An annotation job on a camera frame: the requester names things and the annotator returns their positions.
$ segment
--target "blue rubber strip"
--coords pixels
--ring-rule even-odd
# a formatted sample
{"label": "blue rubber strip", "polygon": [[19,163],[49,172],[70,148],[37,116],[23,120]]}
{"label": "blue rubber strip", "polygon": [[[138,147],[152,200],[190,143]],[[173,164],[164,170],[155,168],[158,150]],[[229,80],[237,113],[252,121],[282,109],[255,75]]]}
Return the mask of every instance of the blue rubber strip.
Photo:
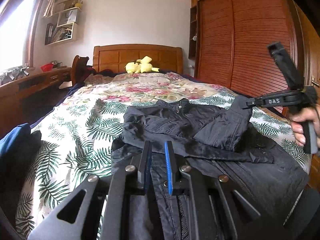
{"label": "blue rubber strip", "polygon": [[173,185],[172,185],[172,170],[169,158],[169,149],[167,142],[164,142],[164,155],[165,155],[165,163],[167,165],[167,180],[168,180],[168,191],[169,194],[172,194]]}

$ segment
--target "yellow plush toy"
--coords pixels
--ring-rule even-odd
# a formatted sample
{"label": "yellow plush toy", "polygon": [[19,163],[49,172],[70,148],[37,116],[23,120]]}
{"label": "yellow plush toy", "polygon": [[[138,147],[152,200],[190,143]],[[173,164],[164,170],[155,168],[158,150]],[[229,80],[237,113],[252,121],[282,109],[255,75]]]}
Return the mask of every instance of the yellow plush toy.
{"label": "yellow plush toy", "polygon": [[136,62],[129,62],[125,66],[127,73],[144,73],[144,72],[159,72],[158,68],[153,67],[150,62],[152,58],[145,56],[143,59],[137,59]]}

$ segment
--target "metal screw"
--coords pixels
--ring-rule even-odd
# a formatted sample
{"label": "metal screw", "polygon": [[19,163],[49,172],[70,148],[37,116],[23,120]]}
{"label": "metal screw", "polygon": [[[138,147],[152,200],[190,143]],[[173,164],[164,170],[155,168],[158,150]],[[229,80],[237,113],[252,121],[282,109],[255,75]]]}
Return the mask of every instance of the metal screw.
{"label": "metal screw", "polygon": [[89,178],[88,178],[88,181],[89,182],[95,182],[97,179],[98,179],[97,175],[90,175]]}
{"label": "metal screw", "polygon": [[226,174],[222,174],[218,177],[220,182],[228,182],[229,181],[229,177]]}
{"label": "metal screw", "polygon": [[189,171],[191,171],[191,166],[189,166],[189,165],[183,165],[183,166],[181,166],[181,168],[180,168],[182,171],[184,171],[184,172],[189,172]]}
{"label": "metal screw", "polygon": [[135,166],[133,166],[133,165],[128,165],[128,166],[126,166],[125,171],[131,172],[131,171],[135,171],[135,169],[136,169]]}

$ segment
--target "human hand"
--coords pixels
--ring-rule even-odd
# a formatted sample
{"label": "human hand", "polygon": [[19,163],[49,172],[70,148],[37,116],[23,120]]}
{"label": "human hand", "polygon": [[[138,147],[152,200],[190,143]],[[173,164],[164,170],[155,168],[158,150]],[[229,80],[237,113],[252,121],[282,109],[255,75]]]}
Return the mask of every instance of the human hand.
{"label": "human hand", "polygon": [[[316,105],[318,114],[320,115],[320,106]],[[317,145],[320,148],[320,120],[316,110],[312,107],[303,108],[298,114],[292,115],[290,117],[291,127],[296,138],[297,145],[304,146],[306,143],[306,138],[303,135],[303,128],[299,122],[312,121],[316,134],[317,134]]]}

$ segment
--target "red bowl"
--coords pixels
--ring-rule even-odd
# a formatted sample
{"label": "red bowl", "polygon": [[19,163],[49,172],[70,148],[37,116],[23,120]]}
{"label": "red bowl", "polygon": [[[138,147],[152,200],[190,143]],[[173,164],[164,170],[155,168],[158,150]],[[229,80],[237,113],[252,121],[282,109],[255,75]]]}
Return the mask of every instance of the red bowl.
{"label": "red bowl", "polygon": [[49,63],[49,64],[43,65],[43,66],[40,67],[40,68],[42,69],[43,72],[47,72],[47,71],[52,70],[53,66],[54,66],[54,64]]}

